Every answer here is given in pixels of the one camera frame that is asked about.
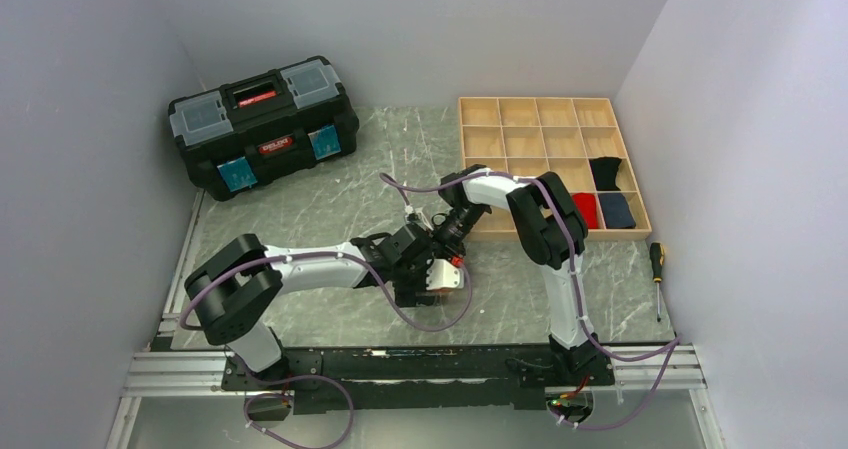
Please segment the wooden compartment tray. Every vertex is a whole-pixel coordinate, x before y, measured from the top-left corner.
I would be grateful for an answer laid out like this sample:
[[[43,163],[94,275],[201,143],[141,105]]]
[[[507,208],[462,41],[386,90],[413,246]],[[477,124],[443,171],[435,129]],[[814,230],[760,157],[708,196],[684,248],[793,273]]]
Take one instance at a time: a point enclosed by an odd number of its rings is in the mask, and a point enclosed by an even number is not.
[[[604,98],[462,97],[458,101],[463,166],[485,165],[516,176],[557,174],[567,191],[593,193],[600,228],[593,241],[644,240],[652,225],[612,104]],[[595,188],[589,160],[618,157],[619,192]],[[623,194],[637,226],[607,229],[598,195]]]

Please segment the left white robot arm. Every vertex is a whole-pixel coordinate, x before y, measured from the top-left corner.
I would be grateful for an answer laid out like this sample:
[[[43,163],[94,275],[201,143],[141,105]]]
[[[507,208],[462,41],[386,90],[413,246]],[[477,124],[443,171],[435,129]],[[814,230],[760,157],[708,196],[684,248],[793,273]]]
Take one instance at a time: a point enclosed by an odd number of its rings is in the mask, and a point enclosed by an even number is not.
[[[257,235],[243,234],[188,276],[184,289],[189,304],[180,324],[202,332],[211,345],[228,347],[258,386],[272,389],[288,371],[282,342],[262,320],[277,297],[313,289],[377,287],[403,310],[431,302],[441,270],[448,272],[449,287],[461,284],[430,231],[414,223],[394,233],[301,249],[264,245]]]

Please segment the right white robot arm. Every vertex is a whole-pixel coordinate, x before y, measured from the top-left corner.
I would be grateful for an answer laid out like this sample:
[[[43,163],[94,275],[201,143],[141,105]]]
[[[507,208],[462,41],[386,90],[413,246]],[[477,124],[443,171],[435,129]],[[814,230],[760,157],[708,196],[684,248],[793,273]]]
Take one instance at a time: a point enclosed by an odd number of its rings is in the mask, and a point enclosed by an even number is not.
[[[493,208],[510,213],[525,255],[542,274],[555,378],[574,384],[604,369],[608,359],[597,348],[582,288],[588,225],[560,177],[513,176],[477,164],[443,177],[437,193],[454,210],[444,232],[458,240],[483,213]]]

